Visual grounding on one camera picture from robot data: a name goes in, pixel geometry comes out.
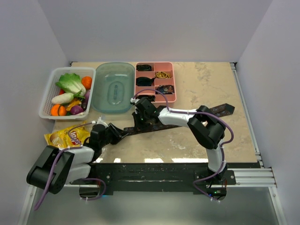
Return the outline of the brown floral necktie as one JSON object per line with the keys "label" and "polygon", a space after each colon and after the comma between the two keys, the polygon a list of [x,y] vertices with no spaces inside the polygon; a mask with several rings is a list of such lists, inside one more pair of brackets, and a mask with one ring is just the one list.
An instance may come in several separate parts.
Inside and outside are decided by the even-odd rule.
{"label": "brown floral necktie", "polygon": [[[213,114],[217,117],[224,117],[228,115],[232,115],[234,113],[235,107],[230,104],[221,104],[215,107],[210,108],[210,110],[213,112]],[[155,132],[155,131],[161,131],[161,130],[168,130],[172,128],[179,128],[179,126],[176,125],[163,125],[161,122],[158,122],[156,125],[148,128],[143,129],[142,131],[134,131],[134,127],[125,127],[124,131],[128,132],[128,135],[137,135],[142,133],[149,133],[149,132]]]}

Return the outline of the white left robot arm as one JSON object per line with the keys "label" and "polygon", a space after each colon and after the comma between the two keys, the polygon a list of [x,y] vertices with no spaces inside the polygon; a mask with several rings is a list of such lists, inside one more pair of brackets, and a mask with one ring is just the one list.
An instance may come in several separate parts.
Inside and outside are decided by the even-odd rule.
{"label": "white left robot arm", "polygon": [[106,145],[116,145],[128,136],[128,132],[113,124],[95,124],[90,136],[83,144],[59,149],[47,145],[30,169],[26,182],[57,194],[65,184],[82,179],[92,184],[97,179],[97,172],[91,169],[94,162]]}

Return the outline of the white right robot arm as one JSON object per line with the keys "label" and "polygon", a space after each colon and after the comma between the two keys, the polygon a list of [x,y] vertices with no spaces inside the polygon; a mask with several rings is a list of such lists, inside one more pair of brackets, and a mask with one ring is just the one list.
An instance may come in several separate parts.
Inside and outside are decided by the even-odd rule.
{"label": "white right robot arm", "polygon": [[176,110],[167,106],[155,107],[147,98],[130,100],[135,106],[133,113],[135,129],[146,130],[151,125],[174,125],[189,128],[207,151],[209,179],[220,184],[225,179],[225,157],[221,144],[225,136],[225,125],[212,114],[212,111],[200,106],[193,110]]}

